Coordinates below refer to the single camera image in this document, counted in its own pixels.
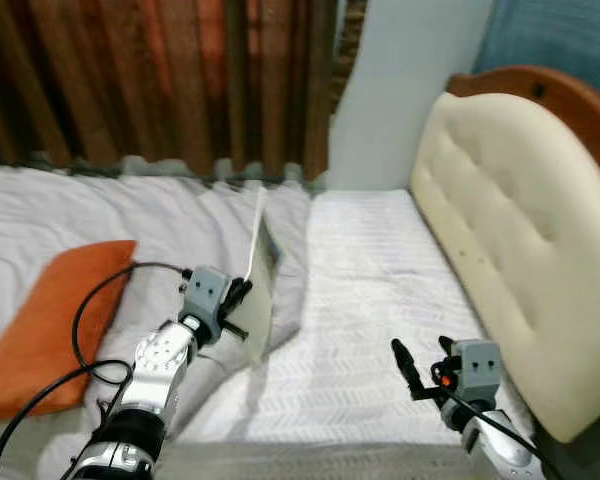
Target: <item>beige headboard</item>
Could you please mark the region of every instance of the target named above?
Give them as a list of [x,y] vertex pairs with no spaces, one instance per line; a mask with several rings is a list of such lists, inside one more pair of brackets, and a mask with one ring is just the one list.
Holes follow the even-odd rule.
[[[513,75],[529,81],[529,95],[481,93],[484,78],[476,94],[457,83],[461,96],[442,94],[411,190],[520,393],[567,442],[600,416],[600,160],[540,101],[556,101],[563,74],[495,73],[491,91],[508,92],[502,79]],[[595,96],[578,88],[578,101]]]

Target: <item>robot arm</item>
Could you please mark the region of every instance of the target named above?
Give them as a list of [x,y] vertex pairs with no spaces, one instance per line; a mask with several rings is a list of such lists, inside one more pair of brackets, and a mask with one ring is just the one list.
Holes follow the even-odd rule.
[[250,289],[249,281],[230,281],[213,268],[196,268],[181,289],[184,302],[178,321],[165,322],[138,344],[131,381],[63,478],[153,478],[188,365],[203,346],[218,341],[225,328],[246,338],[247,333],[226,317]]
[[438,386],[424,388],[409,350],[397,339],[391,342],[411,398],[433,399],[447,427],[461,432],[462,448],[467,452],[476,478],[544,479],[540,460],[529,450],[445,393],[447,390],[454,392],[484,416],[519,435],[506,414],[495,410],[502,368],[498,346],[486,340],[453,342],[447,337],[440,337],[440,345],[447,357],[431,367],[431,376]]

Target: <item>orange cushion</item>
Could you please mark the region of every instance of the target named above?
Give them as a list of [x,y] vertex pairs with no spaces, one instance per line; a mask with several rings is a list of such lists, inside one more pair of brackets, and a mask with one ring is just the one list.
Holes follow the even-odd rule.
[[[78,306],[99,282],[131,264],[136,242],[103,242],[74,248],[47,265],[16,318],[0,337],[0,419],[12,417],[33,395],[80,365],[71,346]],[[123,275],[100,290],[80,321],[79,341],[92,362],[127,283]],[[64,410],[82,401],[82,375],[42,400],[32,414]]]

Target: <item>white bed sheet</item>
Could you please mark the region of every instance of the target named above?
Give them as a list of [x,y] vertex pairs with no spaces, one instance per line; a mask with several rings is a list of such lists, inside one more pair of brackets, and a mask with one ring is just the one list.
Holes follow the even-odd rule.
[[[470,478],[459,435],[432,401],[410,400],[389,343],[425,384],[439,335],[484,337],[408,193],[329,192],[312,204],[300,332],[259,370],[225,382],[163,450],[158,478]],[[531,418],[505,380],[516,426]],[[57,439],[41,475],[85,438]]]
[[[84,244],[135,239],[135,260],[188,267],[206,264],[231,275],[243,275],[259,186],[259,182],[249,182],[240,191],[233,191],[217,183],[209,190],[200,182],[182,178],[67,177],[0,168],[0,333],[47,261]],[[309,196],[302,188],[289,183],[270,191],[265,207],[270,226],[288,253],[274,294],[271,348],[299,328],[309,205]],[[138,340],[177,315],[182,302],[177,293],[179,283],[170,271],[145,269],[134,274],[98,357],[132,361]],[[191,375],[181,385],[182,398],[172,433],[189,423],[213,389],[246,365],[238,344],[225,335],[213,349],[204,351],[214,361],[201,358],[190,368]],[[52,435],[91,431],[99,420],[95,399],[111,394],[102,384],[92,382],[86,392],[86,409],[27,419],[5,452],[3,464],[10,469],[5,478],[31,478],[40,451]],[[0,422],[0,432],[4,425]],[[59,465],[66,468],[75,453]]]

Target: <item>brown curtain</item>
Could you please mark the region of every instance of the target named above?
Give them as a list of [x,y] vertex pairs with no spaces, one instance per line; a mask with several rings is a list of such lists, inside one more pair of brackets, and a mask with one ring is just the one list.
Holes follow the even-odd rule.
[[0,159],[327,168],[336,0],[0,0]]
[[358,58],[362,42],[367,0],[348,0],[344,12],[342,32],[338,41],[338,53],[331,74],[331,112],[335,113],[344,95],[349,77]]

